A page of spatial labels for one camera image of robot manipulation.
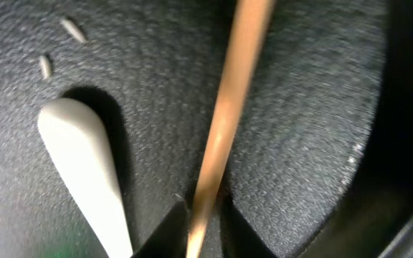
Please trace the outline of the round black serving tray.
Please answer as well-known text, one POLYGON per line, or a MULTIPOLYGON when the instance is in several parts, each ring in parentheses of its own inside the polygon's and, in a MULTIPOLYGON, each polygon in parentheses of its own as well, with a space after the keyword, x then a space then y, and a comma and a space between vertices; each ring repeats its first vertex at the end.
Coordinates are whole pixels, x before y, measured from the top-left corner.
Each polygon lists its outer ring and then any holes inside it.
MULTIPOLYGON (((104 257, 37 130, 105 123, 133 250, 191 213, 234 1, 0 1, 0 257, 104 257)), ((277 257, 413 257, 413 1, 277 1, 220 206, 277 257)))

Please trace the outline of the wooden chopstick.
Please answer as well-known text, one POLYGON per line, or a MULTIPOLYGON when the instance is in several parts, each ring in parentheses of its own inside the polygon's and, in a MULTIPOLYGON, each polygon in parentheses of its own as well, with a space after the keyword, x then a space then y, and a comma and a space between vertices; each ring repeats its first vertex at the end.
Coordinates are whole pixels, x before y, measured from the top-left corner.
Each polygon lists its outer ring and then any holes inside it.
POLYGON ((193 197, 186 258, 197 258, 201 253, 207 224, 274 6, 273 0, 237 2, 212 123, 193 197))

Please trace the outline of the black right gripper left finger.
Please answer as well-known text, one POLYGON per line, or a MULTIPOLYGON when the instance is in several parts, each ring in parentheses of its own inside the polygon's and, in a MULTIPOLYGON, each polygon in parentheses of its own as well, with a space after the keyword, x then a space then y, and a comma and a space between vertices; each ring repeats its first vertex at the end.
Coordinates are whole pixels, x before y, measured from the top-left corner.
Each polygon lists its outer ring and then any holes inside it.
POLYGON ((132 258, 185 257, 188 223, 189 209, 183 201, 179 201, 132 258))

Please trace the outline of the white plastic fork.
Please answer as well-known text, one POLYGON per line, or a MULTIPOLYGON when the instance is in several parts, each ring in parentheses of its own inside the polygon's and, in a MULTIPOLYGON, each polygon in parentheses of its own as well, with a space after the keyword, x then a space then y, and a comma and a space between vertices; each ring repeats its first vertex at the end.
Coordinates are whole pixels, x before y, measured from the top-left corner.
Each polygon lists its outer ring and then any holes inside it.
POLYGON ((47 103, 37 127, 61 179, 109 257, 133 248, 105 126, 86 104, 71 98, 47 103))

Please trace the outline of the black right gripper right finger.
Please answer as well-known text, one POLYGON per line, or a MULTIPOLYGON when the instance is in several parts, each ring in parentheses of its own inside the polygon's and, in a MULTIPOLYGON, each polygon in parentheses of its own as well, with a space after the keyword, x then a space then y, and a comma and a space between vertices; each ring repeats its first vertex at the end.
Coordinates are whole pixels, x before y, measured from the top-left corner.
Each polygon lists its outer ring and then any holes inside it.
POLYGON ((231 196, 220 206, 220 238, 225 258, 276 258, 236 209, 231 196))

